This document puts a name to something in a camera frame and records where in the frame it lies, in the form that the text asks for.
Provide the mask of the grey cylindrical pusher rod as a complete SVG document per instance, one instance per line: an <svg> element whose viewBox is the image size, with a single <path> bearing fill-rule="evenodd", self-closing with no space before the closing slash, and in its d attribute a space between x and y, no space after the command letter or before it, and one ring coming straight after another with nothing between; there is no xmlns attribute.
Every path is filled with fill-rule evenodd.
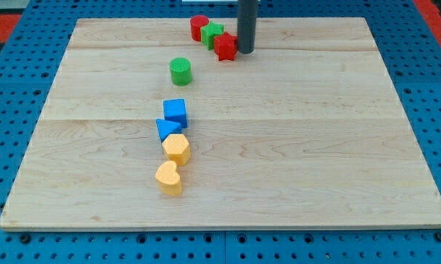
<svg viewBox="0 0 441 264"><path fill-rule="evenodd" d="M255 28L258 14L258 0L238 0L237 46L242 54L255 49Z"/></svg>

